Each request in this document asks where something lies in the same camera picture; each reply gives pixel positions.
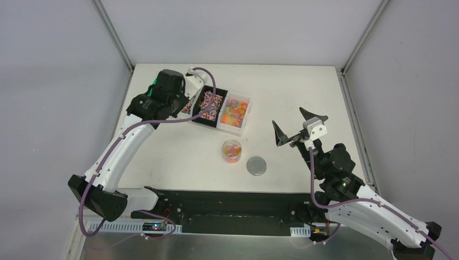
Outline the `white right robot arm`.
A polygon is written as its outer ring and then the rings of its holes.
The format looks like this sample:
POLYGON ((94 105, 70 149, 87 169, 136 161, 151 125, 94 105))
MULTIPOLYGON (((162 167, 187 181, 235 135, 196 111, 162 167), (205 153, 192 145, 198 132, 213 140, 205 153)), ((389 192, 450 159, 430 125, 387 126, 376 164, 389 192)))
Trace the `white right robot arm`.
POLYGON ((307 215, 345 225, 383 245, 395 259, 433 259, 442 228, 418 220, 378 195, 353 173, 356 164, 343 143, 325 152, 326 115, 300 109, 302 129, 287 136, 273 121, 276 145, 296 148, 310 170, 311 202, 307 215))

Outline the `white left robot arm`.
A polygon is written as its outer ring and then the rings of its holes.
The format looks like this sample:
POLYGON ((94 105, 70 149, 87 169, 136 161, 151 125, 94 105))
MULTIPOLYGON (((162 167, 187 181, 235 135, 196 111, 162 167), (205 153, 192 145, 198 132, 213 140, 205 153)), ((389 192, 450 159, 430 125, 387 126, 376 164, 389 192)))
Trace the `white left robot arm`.
POLYGON ((160 124, 175 120, 206 83, 207 76, 193 69, 186 74, 159 71, 146 92, 131 100, 119 130, 94 165, 84 175, 70 177, 76 199, 107 222, 138 210, 161 218, 165 204, 151 188, 119 188, 119 182, 141 145, 160 124))

